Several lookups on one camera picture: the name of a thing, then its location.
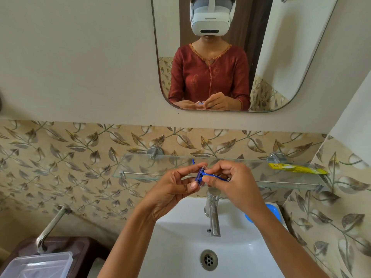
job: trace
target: glass shelf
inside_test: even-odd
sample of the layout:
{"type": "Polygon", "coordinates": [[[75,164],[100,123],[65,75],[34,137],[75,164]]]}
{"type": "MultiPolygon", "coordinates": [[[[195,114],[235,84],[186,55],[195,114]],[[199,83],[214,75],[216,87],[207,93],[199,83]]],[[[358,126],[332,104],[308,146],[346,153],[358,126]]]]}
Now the glass shelf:
{"type": "MultiPolygon", "coordinates": [[[[159,180],[167,170],[192,164],[192,159],[194,159],[196,163],[207,162],[209,168],[221,160],[219,158],[192,158],[173,155],[157,155],[155,159],[151,159],[151,155],[148,154],[128,153],[123,156],[113,176],[121,177],[119,172],[123,171],[127,179],[156,181],[159,180]]],[[[223,160],[244,163],[253,172],[259,187],[316,190],[321,186],[326,186],[320,175],[275,170],[269,167],[267,161],[226,158],[223,160]]],[[[308,163],[285,163],[310,166],[308,163]]],[[[187,177],[196,177],[196,173],[190,174],[187,177]]]]}

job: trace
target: orange embroidered neckline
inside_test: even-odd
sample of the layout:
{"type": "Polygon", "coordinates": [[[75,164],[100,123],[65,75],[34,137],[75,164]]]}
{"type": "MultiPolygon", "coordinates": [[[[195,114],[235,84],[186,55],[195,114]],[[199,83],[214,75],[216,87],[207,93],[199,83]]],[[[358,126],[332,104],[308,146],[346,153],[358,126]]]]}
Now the orange embroidered neckline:
{"type": "MultiPolygon", "coordinates": [[[[205,58],[203,58],[195,49],[194,49],[194,47],[192,46],[192,44],[189,44],[188,45],[190,48],[191,48],[191,50],[195,53],[195,55],[197,55],[201,60],[203,60],[203,61],[209,61],[209,60],[207,60],[207,59],[205,59],[205,58]]],[[[212,59],[213,60],[216,60],[216,59],[218,59],[219,57],[221,57],[221,56],[223,56],[227,51],[229,51],[229,49],[232,47],[232,45],[231,44],[229,44],[229,46],[225,49],[225,51],[223,51],[220,55],[218,55],[217,57],[213,57],[212,59]]]]}

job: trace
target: red kurta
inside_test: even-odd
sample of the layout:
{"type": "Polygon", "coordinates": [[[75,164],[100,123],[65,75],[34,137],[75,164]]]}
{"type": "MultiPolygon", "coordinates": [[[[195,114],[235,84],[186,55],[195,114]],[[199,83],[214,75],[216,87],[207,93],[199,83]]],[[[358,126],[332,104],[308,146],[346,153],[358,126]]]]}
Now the red kurta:
{"type": "Polygon", "coordinates": [[[248,88],[248,59],[243,49],[230,45],[223,54],[211,60],[202,58],[191,44],[178,48],[171,69],[171,102],[206,101],[212,94],[222,92],[250,107],[248,88]]]}

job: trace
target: hand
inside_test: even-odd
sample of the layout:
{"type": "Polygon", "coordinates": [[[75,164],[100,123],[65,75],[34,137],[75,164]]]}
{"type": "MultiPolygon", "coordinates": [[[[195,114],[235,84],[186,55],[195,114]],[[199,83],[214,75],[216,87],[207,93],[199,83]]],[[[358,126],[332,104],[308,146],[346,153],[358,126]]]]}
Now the hand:
{"type": "Polygon", "coordinates": [[[206,165],[207,163],[199,163],[167,171],[138,206],[149,208],[152,219],[158,220],[173,209],[180,200],[200,190],[194,179],[181,179],[190,173],[198,172],[206,165]]]}
{"type": "Polygon", "coordinates": [[[203,109],[203,105],[198,105],[197,103],[191,102],[190,100],[181,100],[180,102],[173,102],[176,106],[183,109],[203,109]]]}
{"type": "Polygon", "coordinates": [[[212,110],[241,110],[242,104],[238,99],[225,96],[223,93],[212,94],[203,107],[212,110]]]}
{"type": "Polygon", "coordinates": [[[225,182],[216,177],[204,176],[202,181],[223,191],[229,200],[251,219],[259,212],[268,210],[251,170],[244,164],[221,160],[205,172],[224,174],[231,178],[229,182],[225,182]]]}

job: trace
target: mirror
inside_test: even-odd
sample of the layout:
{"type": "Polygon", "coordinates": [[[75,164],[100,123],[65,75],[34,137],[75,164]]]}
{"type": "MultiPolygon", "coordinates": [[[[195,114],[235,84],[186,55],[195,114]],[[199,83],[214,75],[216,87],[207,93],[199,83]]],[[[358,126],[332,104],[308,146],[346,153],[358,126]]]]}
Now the mirror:
{"type": "Polygon", "coordinates": [[[299,91],[336,0],[152,0],[160,85],[191,110],[272,112],[299,91]]]}

